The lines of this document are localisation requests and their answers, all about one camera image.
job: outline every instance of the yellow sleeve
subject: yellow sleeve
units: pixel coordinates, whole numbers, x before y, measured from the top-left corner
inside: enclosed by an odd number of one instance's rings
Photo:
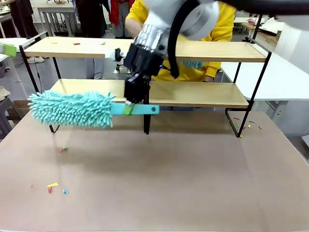
[[[147,16],[148,9],[143,4],[143,1],[135,0],[127,17],[133,18],[140,23],[144,23],[147,19]]]
[[[233,35],[235,8],[222,2],[219,2],[219,7],[220,12],[218,22],[210,33],[211,40],[217,42],[229,42],[231,41]],[[220,66],[221,62],[209,62],[206,75],[215,77]]]

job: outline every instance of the yellow paper scrap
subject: yellow paper scrap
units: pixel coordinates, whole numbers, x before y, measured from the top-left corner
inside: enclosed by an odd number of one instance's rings
[[[53,184],[51,184],[51,185],[48,185],[47,187],[50,188],[50,187],[55,187],[55,186],[58,186],[58,183],[57,183],[57,182],[56,182],[56,183],[53,183]]]

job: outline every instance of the white sneaker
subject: white sneaker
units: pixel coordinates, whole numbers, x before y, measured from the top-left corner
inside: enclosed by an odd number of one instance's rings
[[[0,101],[3,101],[7,96],[9,96],[11,93],[7,91],[3,86],[0,86]]]
[[[43,63],[44,59],[42,57],[30,57],[27,59],[29,64],[34,64],[34,63]]]

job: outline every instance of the red jacket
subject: red jacket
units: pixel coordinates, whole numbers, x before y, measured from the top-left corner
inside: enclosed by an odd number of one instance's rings
[[[135,0],[128,0],[130,8],[132,7]],[[118,12],[118,2],[117,0],[108,0],[108,5],[110,8],[110,22],[114,25],[118,25],[119,12]]]

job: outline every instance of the gray stool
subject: gray stool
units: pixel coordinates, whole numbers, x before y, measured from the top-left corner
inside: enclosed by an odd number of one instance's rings
[[[9,120],[5,115],[5,112],[11,107],[16,111],[20,120],[22,119],[20,113],[8,97],[6,97],[3,101],[0,101],[0,130],[2,131],[4,137],[8,135],[8,133],[10,133],[10,131],[12,130],[12,126],[10,125]]]

